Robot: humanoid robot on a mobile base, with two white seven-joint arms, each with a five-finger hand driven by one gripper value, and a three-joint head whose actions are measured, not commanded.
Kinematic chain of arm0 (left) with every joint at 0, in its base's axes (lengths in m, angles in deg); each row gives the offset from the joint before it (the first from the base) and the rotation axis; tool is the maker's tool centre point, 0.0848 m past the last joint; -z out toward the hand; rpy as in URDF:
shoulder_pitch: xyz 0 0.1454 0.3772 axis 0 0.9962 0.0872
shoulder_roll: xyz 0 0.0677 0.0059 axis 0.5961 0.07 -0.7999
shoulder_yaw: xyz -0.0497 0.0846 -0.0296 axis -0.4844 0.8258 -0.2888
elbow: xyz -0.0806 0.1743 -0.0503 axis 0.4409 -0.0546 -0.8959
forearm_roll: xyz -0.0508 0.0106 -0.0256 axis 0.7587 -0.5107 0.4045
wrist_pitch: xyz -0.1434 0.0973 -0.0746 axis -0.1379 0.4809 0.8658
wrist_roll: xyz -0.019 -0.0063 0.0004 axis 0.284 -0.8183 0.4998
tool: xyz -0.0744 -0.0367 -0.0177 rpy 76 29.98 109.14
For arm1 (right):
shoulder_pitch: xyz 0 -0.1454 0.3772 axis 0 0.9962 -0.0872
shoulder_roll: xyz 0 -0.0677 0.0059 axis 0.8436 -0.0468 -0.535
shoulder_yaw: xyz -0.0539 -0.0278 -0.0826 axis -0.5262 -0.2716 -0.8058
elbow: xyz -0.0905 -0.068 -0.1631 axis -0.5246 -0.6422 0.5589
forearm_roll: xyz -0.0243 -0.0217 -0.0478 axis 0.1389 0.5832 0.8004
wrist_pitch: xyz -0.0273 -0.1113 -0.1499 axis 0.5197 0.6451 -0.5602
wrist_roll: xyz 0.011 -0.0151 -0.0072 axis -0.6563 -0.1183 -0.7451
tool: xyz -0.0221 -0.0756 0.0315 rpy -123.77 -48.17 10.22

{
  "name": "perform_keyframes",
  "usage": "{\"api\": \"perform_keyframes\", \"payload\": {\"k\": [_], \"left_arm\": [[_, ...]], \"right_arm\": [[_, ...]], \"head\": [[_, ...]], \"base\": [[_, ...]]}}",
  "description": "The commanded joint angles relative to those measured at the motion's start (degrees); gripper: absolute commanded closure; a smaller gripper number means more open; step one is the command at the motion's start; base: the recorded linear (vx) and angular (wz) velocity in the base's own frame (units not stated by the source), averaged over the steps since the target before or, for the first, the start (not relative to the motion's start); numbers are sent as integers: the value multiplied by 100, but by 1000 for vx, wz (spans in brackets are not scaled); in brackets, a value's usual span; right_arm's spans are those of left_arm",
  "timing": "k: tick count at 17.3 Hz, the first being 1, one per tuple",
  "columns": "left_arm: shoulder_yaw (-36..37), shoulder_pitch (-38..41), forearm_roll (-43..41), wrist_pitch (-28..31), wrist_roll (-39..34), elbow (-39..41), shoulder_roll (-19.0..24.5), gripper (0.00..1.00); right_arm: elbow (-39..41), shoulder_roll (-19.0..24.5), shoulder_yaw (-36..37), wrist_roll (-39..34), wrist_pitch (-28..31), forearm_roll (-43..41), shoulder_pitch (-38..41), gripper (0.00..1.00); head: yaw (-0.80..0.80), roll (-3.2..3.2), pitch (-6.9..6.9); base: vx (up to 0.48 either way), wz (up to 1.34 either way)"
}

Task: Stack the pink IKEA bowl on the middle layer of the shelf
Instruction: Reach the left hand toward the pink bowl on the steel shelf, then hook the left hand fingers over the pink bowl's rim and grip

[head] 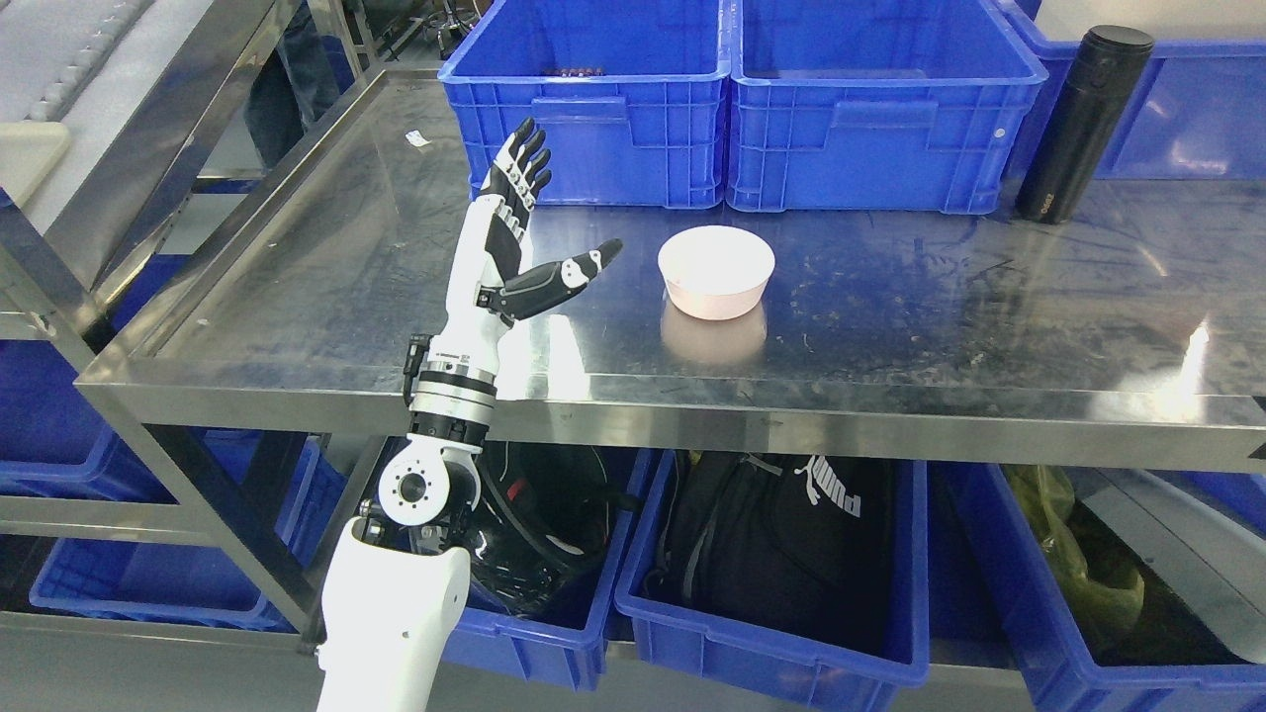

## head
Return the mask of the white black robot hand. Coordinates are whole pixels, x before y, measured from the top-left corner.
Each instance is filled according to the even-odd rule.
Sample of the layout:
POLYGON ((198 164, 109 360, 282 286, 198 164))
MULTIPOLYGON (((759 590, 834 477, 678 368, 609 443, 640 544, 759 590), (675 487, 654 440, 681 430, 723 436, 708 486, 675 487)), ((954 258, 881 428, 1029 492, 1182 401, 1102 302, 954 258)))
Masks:
POLYGON ((523 267, 529 222, 549 185, 546 130, 532 117, 511 130, 465 214, 446 293, 447 321, 430 342, 430 361, 500 369, 498 348, 519 321, 579 296, 620 255, 622 239, 523 267))

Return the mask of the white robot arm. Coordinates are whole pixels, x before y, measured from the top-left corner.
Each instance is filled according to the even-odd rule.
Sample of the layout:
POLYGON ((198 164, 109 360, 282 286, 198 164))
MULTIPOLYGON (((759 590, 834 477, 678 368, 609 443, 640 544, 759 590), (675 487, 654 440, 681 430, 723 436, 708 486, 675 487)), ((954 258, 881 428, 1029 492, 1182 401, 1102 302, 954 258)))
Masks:
POLYGON ((343 527, 322 585, 324 671, 316 709, 423 711, 468 598, 457 528, 479 503, 476 457, 492 422, 498 342, 408 345, 408 429, 368 511, 343 527))

